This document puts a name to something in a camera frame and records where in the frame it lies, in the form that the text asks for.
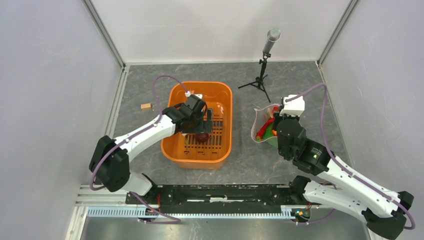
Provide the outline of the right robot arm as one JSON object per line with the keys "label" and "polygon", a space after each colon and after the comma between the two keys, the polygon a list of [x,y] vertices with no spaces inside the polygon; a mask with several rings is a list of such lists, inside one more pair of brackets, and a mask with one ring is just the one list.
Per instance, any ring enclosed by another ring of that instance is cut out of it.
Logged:
{"label": "right robot arm", "polygon": [[324,145],[308,139],[296,118],[276,120],[273,128],[280,156],[302,172],[336,186],[327,187],[297,176],[288,191],[293,203],[317,203],[344,212],[388,240],[395,240],[403,230],[413,229],[413,223],[407,225],[412,220],[408,212],[414,201],[412,194],[385,188],[354,170]]}

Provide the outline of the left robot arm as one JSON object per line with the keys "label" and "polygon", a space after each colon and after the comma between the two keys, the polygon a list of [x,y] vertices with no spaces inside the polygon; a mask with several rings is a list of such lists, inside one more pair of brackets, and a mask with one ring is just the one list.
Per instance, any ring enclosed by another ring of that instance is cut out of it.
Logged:
{"label": "left robot arm", "polygon": [[111,138],[101,137],[92,155],[89,170],[92,181],[98,180],[101,186],[90,188],[93,191],[107,189],[113,193],[126,190],[137,193],[145,204],[153,203],[157,190],[145,175],[132,175],[131,161],[155,143],[176,134],[210,134],[213,131],[213,109],[199,94],[191,94],[182,103],[165,108],[147,124],[130,133]]}

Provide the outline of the dark purple toy plum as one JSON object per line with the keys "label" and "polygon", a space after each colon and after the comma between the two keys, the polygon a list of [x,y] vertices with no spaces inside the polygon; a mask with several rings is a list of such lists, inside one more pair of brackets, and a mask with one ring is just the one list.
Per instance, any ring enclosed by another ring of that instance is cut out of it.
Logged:
{"label": "dark purple toy plum", "polygon": [[195,138],[197,143],[203,144],[203,143],[206,143],[209,140],[210,136],[209,136],[208,133],[196,133],[194,135],[194,138]]}

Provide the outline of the clear polka dot zip bag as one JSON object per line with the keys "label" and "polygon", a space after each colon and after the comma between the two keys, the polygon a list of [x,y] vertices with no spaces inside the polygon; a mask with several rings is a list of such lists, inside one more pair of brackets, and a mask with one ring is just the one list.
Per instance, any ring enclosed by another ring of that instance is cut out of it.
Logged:
{"label": "clear polka dot zip bag", "polygon": [[267,143],[277,148],[277,136],[273,130],[274,111],[279,109],[278,104],[271,104],[264,108],[255,108],[255,119],[251,127],[251,139],[255,143]]}

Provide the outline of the red toy chili pepper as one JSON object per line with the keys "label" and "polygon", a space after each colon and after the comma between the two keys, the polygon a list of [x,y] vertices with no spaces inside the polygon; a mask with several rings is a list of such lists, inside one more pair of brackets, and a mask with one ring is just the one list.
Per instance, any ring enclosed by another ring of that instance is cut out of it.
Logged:
{"label": "red toy chili pepper", "polygon": [[262,136],[264,134],[265,131],[272,131],[272,133],[276,136],[276,131],[273,130],[273,124],[274,124],[275,119],[274,118],[269,118],[265,124],[259,129],[259,131],[256,133],[256,136]]}

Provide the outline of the orange plastic basket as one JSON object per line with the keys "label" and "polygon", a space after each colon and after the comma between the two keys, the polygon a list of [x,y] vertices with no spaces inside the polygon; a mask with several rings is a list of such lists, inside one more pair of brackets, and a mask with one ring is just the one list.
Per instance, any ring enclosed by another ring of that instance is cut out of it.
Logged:
{"label": "orange plastic basket", "polygon": [[218,81],[185,81],[192,94],[203,94],[212,109],[212,133],[205,143],[197,143],[196,133],[177,133],[161,141],[163,155],[178,167],[214,170],[222,167],[232,150],[233,92]]}

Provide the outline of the green toy bok choy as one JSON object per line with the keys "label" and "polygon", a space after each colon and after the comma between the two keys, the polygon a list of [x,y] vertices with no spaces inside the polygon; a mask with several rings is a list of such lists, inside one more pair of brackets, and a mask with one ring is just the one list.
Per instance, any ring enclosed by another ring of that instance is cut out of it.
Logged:
{"label": "green toy bok choy", "polygon": [[275,136],[273,134],[273,132],[271,130],[265,131],[262,136],[260,136],[260,135],[256,136],[255,140],[258,143],[267,143],[274,148],[278,147],[278,138],[277,138],[277,136]]}

